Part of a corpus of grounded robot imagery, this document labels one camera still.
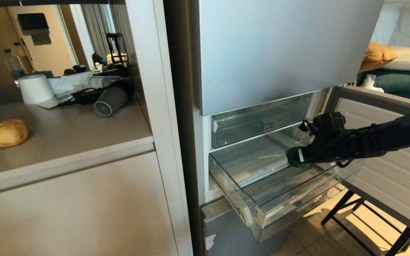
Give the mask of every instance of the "white pillow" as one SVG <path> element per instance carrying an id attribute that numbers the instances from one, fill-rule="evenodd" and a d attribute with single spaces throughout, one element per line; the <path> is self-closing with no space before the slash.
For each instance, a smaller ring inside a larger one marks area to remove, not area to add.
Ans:
<path id="1" fill-rule="evenodd" d="M 395 54 L 398 55 L 398 59 L 393 60 L 387 65 L 381 67 L 382 69 L 391 70 L 408 70 L 410 71 L 410 47 L 404 46 L 387 46 Z"/>

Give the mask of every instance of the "toilet paper roll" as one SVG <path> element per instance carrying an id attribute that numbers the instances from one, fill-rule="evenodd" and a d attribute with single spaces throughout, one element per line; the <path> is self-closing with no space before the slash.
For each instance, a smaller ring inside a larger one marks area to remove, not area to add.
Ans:
<path id="1" fill-rule="evenodd" d="M 25 104 L 38 104 L 55 97 L 44 74 L 24 76 L 18 79 L 18 84 Z"/>

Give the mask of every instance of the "bread roll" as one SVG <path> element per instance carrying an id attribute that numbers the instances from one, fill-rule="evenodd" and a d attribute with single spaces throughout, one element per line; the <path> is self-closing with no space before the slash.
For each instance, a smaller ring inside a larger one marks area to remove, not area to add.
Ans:
<path id="1" fill-rule="evenodd" d="M 21 119 L 7 119 L 0 123 L 0 147 L 16 146 L 28 138 L 30 128 Z"/>

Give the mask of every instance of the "robotic arm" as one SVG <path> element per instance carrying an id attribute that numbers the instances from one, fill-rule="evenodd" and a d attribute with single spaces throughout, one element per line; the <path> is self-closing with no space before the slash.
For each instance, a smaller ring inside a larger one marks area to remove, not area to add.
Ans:
<path id="1" fill-rule="evenodd" d="M 304 120 L 299 128 L 314 134 L 314 141 L 306 147 L 288 149 L 289 163 L 305 167 L 313 162 L 336 162 L 346 167 L 353 159 L 379 157 L 410 147 L 410 114 L 359 129 L 347 130 L 345 123 L 340 112 L 317 116 L 312 123 Z"/>

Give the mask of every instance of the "teal cushion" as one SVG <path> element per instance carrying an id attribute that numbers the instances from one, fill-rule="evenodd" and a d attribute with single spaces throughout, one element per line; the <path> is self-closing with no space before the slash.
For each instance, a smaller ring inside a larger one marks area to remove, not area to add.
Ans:
<path id="1" fill-rule="evenodd" d="M 410 99 L 410 92 L 391 92 L 390 94 Z"/>
<path id="2" fill-rule="evenodd" d="M 410 71 L 375 69 L 362 73 L 359 85 L 366 75 L 376 75 L 375 87 L 384 89 L 384 92 L 410 92 Z"/>

